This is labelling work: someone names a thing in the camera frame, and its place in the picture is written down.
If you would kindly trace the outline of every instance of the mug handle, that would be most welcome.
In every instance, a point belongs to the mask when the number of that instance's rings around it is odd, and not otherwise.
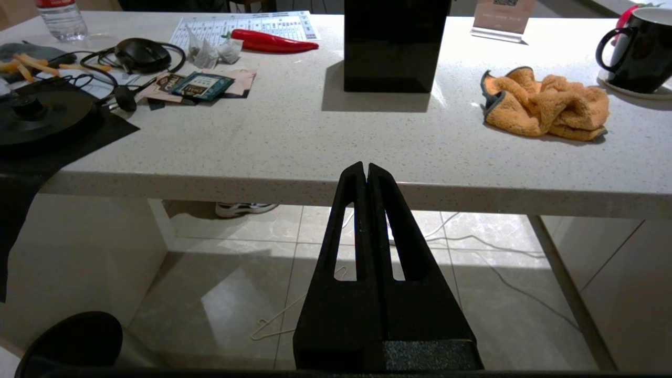
[[[613,37],[615,37],[617,34],[625,34],[628,37],[632,37],[634,33],[633,28],[617,28],[614,29],[610,32],[608,32],[604,37],[602,37],[602,40],[599,41],[597,44],[597,50],[595,51],[595,60],[597,60],[597,64],[604,68],[605,70],[615,73],[618,67],[623,63],[623,59],[625,58],[625,54],[621,56],[621,59],[613,66],[609,67],[607,66],[604,61],[602,60],[602,52],[604,51],[604,46],[607,45],[607,42],[609,42]]]

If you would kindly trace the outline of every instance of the plastic bottle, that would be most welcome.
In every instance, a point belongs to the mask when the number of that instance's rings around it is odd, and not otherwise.
[[[89,35],[75,0],[35,0],[38,11],[51,32],[59,40],[82,40]]]

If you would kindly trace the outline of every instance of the black box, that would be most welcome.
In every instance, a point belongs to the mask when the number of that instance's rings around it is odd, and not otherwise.
[[[345,91],[429,93],[452,0],[345,0]]]

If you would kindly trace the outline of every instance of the white shoe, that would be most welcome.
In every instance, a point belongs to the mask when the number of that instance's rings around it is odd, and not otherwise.
[[[220,218],[237,218],[245,214],[261,214],[278,207],[270,203],[227,203],[217,202],[214,204],[214,213]]]

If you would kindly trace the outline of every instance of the black mug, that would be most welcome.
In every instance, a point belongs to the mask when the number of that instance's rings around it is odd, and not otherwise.
[[[604,46],[620,34],[612,65],[602,61]],[[607,81],[638,93],[653,93],[672,77],[672,9],[635,9],[625,28],[608,32],[595,52],[600,67],[609,72]]]

